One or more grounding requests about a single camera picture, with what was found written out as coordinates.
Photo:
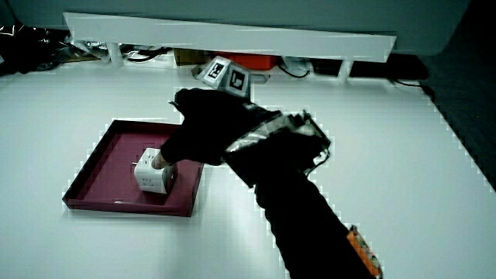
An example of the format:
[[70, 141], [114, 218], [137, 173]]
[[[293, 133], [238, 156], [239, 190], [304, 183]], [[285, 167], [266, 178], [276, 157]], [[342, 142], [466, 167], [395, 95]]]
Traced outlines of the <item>person's right hand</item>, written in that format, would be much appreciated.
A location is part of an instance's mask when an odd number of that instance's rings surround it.
[[184, 116], [181, 127], [162, 144], [152, 167], [162, 169], [181, 160], [220, 165], [228, 147], [281, 112], [270, 111], [242, 92], [250, 73], [216, 57], [198, 75], [215, 89], [182, 88], [170, 103]]

